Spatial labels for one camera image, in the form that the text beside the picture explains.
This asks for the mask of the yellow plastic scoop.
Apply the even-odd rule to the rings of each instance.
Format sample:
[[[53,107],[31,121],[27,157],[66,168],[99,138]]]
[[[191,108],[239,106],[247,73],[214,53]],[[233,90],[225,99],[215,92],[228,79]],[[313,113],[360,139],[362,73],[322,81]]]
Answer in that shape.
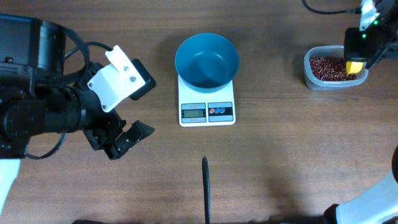
[[[346,72],[349,75],[359,73],[364,67],[364,62],[346,62]]]

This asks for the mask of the white digital kitchen scale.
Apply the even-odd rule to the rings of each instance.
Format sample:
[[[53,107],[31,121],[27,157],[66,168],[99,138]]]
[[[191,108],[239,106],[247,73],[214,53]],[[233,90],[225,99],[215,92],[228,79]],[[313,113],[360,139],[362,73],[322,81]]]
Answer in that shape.
[[[233,125],[236,122],[233,82],[204,89],[179,78],[178,121],[184,128]]]

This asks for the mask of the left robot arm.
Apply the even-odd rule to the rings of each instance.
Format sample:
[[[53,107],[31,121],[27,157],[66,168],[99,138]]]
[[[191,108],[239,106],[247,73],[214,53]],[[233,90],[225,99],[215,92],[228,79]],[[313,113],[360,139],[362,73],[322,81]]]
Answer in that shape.
[[[107,65],[90,59],[91,42],[59,24],[34,17],[1,15],[1,201],[16,180],[32,137],[57,133],[50,155],[70,133],[83,132],[109,159],[121,158],[150,136],[141,121],[130,128],[116,107],[138,100],[156,82],[138,59],[105,46]]]

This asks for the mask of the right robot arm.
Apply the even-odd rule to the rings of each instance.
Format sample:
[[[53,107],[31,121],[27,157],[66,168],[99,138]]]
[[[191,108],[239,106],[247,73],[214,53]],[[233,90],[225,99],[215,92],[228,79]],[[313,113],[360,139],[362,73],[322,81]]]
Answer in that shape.
[[[369,70],[397,41],[397,0],[362,1],[359,11],[359,27],[345,32],[344,59],[349,74]],[[323,222],[396,223],[397,150],[382,180],[356,198],[330,206],[323,214]]]

